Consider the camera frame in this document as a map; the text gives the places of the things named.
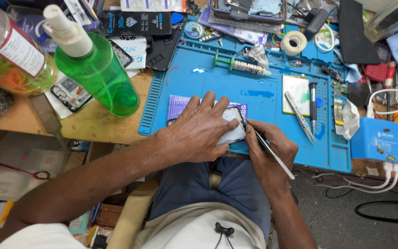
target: screen protector box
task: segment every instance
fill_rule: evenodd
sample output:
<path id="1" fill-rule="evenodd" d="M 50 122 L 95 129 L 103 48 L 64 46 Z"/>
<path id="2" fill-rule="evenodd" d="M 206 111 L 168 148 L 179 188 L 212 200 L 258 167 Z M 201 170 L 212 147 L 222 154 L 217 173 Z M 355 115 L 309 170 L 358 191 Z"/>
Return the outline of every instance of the screen protector box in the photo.
<path id="1" fill-rule="evenodd" d="M 106 36 L 162 36 L 172 32 L 170 12 L 104 10 L 99 23 Z"/>

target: purple cutting mat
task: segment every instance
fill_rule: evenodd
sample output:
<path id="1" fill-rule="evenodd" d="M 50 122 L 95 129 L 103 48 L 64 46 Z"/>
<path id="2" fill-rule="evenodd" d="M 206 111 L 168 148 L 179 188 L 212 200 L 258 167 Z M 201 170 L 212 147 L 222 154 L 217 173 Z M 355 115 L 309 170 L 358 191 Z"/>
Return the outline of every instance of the purple cutting mat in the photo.
<path id="1" fill-rule="evenodd" d="M 185 106 L 187 106 L 189 101 L 190 101 L 189 97 L 170 95 L 169 114 L 167 120 L 178 118 L 179 115 L 182 113 L 182 111 L 185 109 Z M 228 105 L 228 107 L 235 107 L 235 106 L 239 108 L 240 113 L 246 118 L 248 114 L 247 113 L 248 105 L 234 103 L 234 102 L 230 102 Z"/>

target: spool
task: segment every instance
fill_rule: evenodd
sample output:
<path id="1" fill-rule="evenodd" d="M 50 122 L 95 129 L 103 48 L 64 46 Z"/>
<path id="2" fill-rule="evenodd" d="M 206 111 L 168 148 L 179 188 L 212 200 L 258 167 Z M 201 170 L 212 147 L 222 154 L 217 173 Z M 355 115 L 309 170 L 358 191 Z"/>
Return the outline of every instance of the spool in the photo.
<path id="1" fill-rule="evenodd" d="M 185 24 L 184 32 L 190 38 L 199 39 L 205 34 L 205 28 L 196 21 L 190 21 Z"/>
<path id="2" fill-rule="evenodd" d="M 307 46 L 307 38 L 299 31 L 290 31 L 282 39 L 280 48 L 288 56 L 296 56 Z"/>

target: blue shorts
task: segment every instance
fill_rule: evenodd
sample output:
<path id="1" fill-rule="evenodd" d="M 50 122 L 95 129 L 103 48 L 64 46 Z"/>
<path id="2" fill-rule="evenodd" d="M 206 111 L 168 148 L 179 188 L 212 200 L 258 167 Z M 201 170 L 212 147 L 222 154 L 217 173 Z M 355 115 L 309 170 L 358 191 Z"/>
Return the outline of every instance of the blue shorts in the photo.
<path id="1" fill-rule="evenodd" d="M 210 190 L 208 162 L 180 163 L 165 169 L 153 202 L 150 220 L 199 202 L 221 202 L 234 207 L 260 227 L 268 241 L 271 207 L 251 161 L 224 157 L 218 190 Z"/>

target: white tape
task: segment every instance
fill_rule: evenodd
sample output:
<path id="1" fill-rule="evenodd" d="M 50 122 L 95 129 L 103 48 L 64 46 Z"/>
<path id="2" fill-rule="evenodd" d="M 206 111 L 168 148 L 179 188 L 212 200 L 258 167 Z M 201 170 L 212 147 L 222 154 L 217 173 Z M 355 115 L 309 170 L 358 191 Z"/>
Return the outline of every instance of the white tape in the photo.
<path id="1" fill-rule="evenodd" d="M 280 42 L 280 48 L 288 56 L 296 56 L 307 46 L 307 38 L 299 31 L 290 31 Z"/>

